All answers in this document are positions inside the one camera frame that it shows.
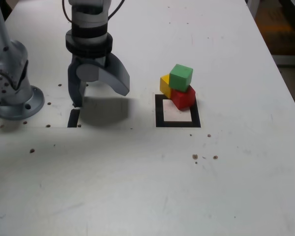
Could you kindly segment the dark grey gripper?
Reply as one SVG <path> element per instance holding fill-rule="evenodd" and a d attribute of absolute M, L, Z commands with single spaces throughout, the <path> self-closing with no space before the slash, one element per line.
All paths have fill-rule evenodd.
<path fill-rule="evenodd" d="M 83 106 L 86 82 L 95 81 L 109 85 L 122 96 L 130 91 L 130 75 L 114 54 L 95 59 L 73 55 L 68 67 L 68 91 L 75 107 Z"/>

